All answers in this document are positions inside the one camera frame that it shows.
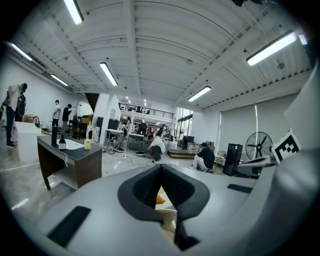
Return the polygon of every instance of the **electric fan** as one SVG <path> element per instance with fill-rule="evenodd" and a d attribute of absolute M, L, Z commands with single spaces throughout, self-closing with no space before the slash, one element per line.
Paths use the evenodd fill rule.
<path fill-rule="evenodd" d="M 245 152 L 248 158 L 255 159 L 258 157 L 269 156 L 272 140 L 268 134 L 258 131 L 249 136 L 245 143 Z"/>

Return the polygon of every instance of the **yellow bottle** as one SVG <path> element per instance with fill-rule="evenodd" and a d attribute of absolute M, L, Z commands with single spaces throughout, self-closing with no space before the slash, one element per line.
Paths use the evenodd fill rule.
<path fill-rule="evenodd" d="M 86 150 L 91 149 L 91 139 L 89 139 L 89 131 L 91 130 L 91 121 L 89 121 L 89 129 L 86 130 L 86 136 L 84 140 L 84 148 Z"/>

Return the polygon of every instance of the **black shirt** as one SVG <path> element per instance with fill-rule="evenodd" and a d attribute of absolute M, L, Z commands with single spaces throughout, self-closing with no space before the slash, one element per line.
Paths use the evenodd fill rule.
<path fill-rule="evenodd" d="M 198 153 L 198 157 L 203 158 L 204 165 L 207 168 L 212 169 L 214 166 L 215 154 L 209 147 L 202 149 L 201 152 Z"/>
<path fill-rule="evenodd" d="M 69 121 L 70 113 L 71 113 L 71 111 L 69 111 L 68 108 L 65 107 L 64 110 L 63 110 L 63 114 L 62 114 L 62 121 L 63 122 L 68 122 Z"/>

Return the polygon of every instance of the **railing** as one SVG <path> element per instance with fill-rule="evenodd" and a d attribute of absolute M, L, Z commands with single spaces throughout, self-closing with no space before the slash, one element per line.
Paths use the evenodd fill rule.
<path fill-rule="evenodd" d="M 151 116 L 156 116 L 161 118 L 174 119 L 174 113 L 156 110 L 148 107 L 119 103 L 119 108 L 120 110 L 124 110 L 124 111 L 132 111 L 136 113 L 141 113 L 141 114 L 146 114 L 146 115 L 151 115 Z"/>

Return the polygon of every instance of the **fluorescent ceiling light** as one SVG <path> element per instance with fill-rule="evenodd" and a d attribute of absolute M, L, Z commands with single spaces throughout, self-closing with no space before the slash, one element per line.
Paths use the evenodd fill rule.
<path fill-rule="evenodd" d="M 190 99 L 188 99 L 188 102 L 193 102 L 194 100 L 198 99 L 200 96 L 204 95 L 205 93 L 209 92 L 210 90 L 211 90 L 210 86 L 204 87 L 201 91 L 197 92 Z"/>
<path fill-rule="evenodd" d="M 246 59 L 246 61 L 250 66 L 253 66 L 254 64 L 257 64 L 258 62 L 264 60 L 270 55 L 281 50 L 282 48 L 292 44 L 296 40 L 296 34 L 292 30 L 290 30 L 282 36 L 278 37 L 277 39 L 273 40 L 271 43 L 267 44 L 265 47 L 257 51 L 255 54 L 251 55 L 249 58 Z"/>
<path fill-rule="evenodd" d="M 30 58 L 30 56 L 28 56 L 24 51 L 22 51 L 18 46 L 16 46 L 14 43 L 10 43 L 10 46 L 15 49 L 18 53 L 20 53 L 23 57 L 25 57 L 26 59 L 28 59 L 29 61 L 32 61 L 32 58 Z"/>
<path fill-rule="evenodd" d="M 107 63 L 102 62 L 100 63 L 100 67 L 102 68 L 102 70 L 104 71 L 104 73 L 106 74 L 106 76 L 109 78 L 111 84 L 113 86 L 118 86 L 117 81 L 115 80 L 114 76 L 111 74 L 110 69 L 107 66 Z"/>
<path fill-rule="evenodd" d="M 64 3 L 76 25 L 84 21 L 77 0 L 64 0 Z"/>
<path fill-rule="evenodd" d="M 307 45 L 308 44 L 307 38 L 306 38 L 306 36 L 304 34 L 300 34 L 299 38 L 300 38 L 301 44 L 303 44 L 303 45 Z"/>
<path fill-rule="evenodd" d="M 56 77 L 54 74 L 51 75 L 55 80 L 59 81 L 61 84 L 65 85 L 65 86 L 69 86 L 68 84 L 66 84 L 64 81 L 62 81 L 61 79 L 59 79 L 58 77 Z"/>

